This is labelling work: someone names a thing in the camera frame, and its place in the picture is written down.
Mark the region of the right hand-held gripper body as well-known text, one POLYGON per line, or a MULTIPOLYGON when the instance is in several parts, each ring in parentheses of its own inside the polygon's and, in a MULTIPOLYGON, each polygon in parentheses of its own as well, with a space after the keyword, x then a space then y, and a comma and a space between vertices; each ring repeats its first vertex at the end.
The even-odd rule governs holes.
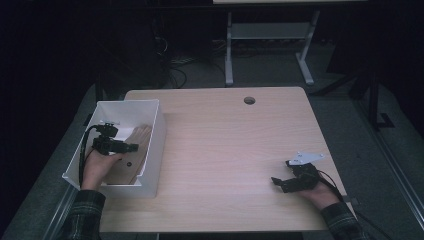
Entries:
POLYGON ((287 160, 286 165, 292 170, 294 178, 282 182, 283 192, 312 190, 320 180, 320 174, 313 162, 322 160, 324 157, 324 154, 297 152, 290 160, 287 160))

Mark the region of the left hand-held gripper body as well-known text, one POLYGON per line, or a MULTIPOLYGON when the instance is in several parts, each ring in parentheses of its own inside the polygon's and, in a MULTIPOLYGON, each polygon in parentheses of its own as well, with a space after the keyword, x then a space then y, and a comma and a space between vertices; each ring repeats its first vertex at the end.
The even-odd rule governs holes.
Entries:
POLYGON ((121 140, 115 140, 118 129, 113 123, 94 125, 94 129, 99 136, 93 139, 92 147, 100 154, 108 155, 110 152, 127 153, 129 151, 128 144, 121 140))

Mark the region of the beige glove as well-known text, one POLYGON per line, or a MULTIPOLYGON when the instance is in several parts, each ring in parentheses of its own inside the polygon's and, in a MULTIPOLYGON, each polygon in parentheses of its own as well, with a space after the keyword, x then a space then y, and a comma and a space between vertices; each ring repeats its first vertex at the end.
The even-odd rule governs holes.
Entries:
POLYGON ((125 143, 137 144, 138 150, 126 153, 120 161, 112 166, 104 179, 107 185, 133 185, 135 183, 146 159, 151 132, 152 127, 149 125, 141 125, 133 129, 125 143))
POLYGON ((137 177, 142 174, 143 168, 146 161, 145 154, 129 154, 128 155, 128 168, 130 170, 130 184, 134 184, 137 181, 137 177))

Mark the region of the white box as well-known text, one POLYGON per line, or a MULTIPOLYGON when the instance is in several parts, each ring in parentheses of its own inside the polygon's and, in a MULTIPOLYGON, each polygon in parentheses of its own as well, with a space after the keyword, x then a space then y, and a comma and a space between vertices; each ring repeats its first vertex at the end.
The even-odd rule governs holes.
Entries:
POLYGON ((115 123, 117 140, 126 140, 133 129, 143 124, 152 127, 146 161, 141 175, 133 185, 107 185, 100 192, 107 198, 154 198, 156 196, 164 143, 166 122, 160 102, 153 100, 100 101, 88 126, 115 123))

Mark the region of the person's left hand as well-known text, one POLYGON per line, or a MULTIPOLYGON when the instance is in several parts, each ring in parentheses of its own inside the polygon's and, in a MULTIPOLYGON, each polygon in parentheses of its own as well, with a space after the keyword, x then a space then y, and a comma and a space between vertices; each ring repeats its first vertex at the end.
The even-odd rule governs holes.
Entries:
POLYGON ((110 169, 123 157, 123 154, 102 155, 92 150, 86 159, 80 189, 97 191, 110 169))

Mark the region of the person's right hand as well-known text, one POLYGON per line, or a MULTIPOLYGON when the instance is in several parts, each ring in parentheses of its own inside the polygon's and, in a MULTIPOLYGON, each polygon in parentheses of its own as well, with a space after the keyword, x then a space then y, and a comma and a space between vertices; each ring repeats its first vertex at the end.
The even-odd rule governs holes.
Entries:
POLYGON ((319 182, 311 190, 303 190, 299 195, 309 200, 318 210, 339 203, 339 198, 325 184, 319 182))

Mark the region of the black metal stand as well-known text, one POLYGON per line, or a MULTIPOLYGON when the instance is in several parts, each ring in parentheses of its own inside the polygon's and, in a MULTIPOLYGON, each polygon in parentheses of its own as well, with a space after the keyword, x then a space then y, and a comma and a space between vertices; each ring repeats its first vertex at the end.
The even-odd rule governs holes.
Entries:
POLYGON ((379 81, 376 72, 370 67, 363 67, 354 76, 354 84, 349 91, 353 100, 367 97, 366 117, 372 128, 379 131, 381 128, 394 128, 395 125, 386 113, 378 112, 379 81))

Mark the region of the aluminium frame rail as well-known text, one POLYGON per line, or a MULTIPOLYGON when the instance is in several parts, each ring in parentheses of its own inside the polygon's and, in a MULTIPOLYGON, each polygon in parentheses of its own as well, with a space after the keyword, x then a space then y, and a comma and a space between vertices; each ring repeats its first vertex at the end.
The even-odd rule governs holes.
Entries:
POLYGON ((42 240, 56 239, 56 234, 59 232, 62 224, 64 223, 77 193, 78 191, 72 186, 68 186, 66 188, 64 195, 58 202, 53 217, 47 226, 42 240))
POLYGON ((406 173, 399 164, 400 160, 396 157, 382 135, 383 130, 394 130, 396 126, 386 113, 377 113, 374 117, 372 117, 370 114, 370 111, 372 110, 371 107, 366 107, 361 101, 354 101, 353 105, 360 113, 361 118, 363 119, 371 137, 376 142, 379 151, 383 154, 403 198, 405 199, 417 224, 420 226, 421 231, 424 232, 424 202, 419 197, 419 194, 416 192, 406 173))

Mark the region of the grey metal table frame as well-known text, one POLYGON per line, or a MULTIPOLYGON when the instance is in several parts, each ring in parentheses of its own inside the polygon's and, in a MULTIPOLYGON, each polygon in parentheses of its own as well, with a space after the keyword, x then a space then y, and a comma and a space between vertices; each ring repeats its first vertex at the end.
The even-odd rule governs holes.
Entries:
POLYGON ((315 29, 320 16, 319 11, 312 14, 309 22, 293 23, 236 23, 232 13, 227 14, 226 54, 225 54, 225 86, 234 84, 232 64, 233 40, 304 40, 303 49, 296 54, 296 60, 304 81, 313 85, 314 79, 306 62, 315 29))

